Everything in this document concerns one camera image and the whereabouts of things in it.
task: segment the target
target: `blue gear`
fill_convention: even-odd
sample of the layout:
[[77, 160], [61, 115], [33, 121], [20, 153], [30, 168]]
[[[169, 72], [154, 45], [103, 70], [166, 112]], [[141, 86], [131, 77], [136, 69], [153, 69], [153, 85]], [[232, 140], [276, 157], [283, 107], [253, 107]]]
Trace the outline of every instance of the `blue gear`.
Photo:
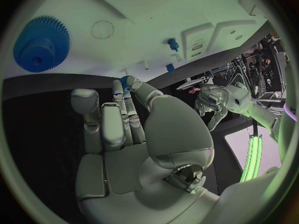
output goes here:
[[121, 78], [121, 83], [122, 83], [122, 86], [123, 86], [123, 90], [124, 90], [125, 92], [130, 92], [130, 91], [131, 91], [130, 88], [127, 86], [127, 79], [128, 79], [128, 77], [129, 77], [129, 76], [123, 76], [123, 77]]
[[30, 72], [42, 72], [61, 64], [70, 49], [70, 36], [57, 19], [41, 16], [31, 20], [18, 37], [13, 56]]

